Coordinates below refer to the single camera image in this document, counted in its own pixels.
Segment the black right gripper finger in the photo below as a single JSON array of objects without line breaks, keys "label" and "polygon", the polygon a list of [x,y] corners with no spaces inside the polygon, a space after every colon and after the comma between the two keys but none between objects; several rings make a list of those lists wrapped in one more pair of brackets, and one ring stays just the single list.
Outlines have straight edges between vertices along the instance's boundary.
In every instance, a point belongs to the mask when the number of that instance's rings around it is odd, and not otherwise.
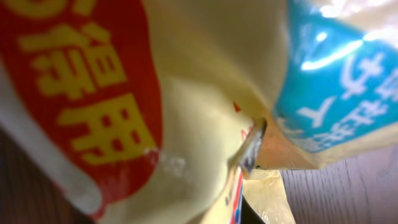
[{"label": "black right gripper finger", "polygon": [[241,207],[241,224],[264,224],[260,216],[250,207],[243,197]]}]

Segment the yellow snack bag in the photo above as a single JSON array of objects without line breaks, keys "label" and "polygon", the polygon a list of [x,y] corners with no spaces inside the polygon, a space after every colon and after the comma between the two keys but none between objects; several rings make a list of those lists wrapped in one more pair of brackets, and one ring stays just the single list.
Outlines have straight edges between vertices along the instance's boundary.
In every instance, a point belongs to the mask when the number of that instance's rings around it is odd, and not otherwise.
[{"label": "yellow snack bag", "polygon": [[238,223],[397,143],[397,2],[2,1],[1,128],[96,223]]}]

